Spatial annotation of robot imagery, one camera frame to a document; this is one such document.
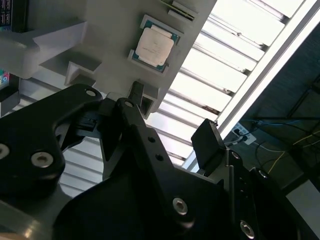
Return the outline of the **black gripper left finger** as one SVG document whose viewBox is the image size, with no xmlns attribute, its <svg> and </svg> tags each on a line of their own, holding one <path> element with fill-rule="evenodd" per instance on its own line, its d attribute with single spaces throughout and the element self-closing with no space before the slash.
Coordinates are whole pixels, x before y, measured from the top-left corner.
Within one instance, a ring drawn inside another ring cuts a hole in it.
<svg viewBox="0 0 320 240">
<path fill-rule="evenodd" d="M 187 204 L 177 197 L 178 178 L 155 130 L 128 98 L 103 98 L 76 84 L 0 120 L 0 194 L 38 198 L 51 194 L 65 169 L 63 152 L 85 137 L 100 139 L 107 177 L 126 171 L 147 176 L 165 216 L 187 221 Z"/>
</svg>

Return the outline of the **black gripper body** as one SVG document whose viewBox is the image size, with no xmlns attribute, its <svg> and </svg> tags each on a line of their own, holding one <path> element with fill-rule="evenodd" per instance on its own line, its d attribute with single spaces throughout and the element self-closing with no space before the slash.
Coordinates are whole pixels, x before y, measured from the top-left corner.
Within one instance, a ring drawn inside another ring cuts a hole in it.
<svg viewBox="0 0 320 240">
<path fill-rule="evenodd" d="M 165 216 L 151 180 L 126 171 L 72 199 L 53 225 L 56 240 L 233 240 L 222 188 L 175 168 L 186 223 Z"/>
</svg>

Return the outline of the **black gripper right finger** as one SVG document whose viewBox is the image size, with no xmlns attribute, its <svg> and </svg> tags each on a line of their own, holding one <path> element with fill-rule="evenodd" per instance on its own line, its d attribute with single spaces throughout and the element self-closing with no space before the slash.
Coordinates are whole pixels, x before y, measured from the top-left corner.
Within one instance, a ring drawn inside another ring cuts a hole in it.
<svg viewBox="0 0 320 240">
<path fill-rule="evenodd" d="M 216 124 L 205 119 L 191 137 L 199 173 L 222 189 L 219 222 L 226 240 L 293 240 L 295 222 L 286 199 L 266 172 L 247 170 L 241 156 L 223 142 Z"/>
</svg>

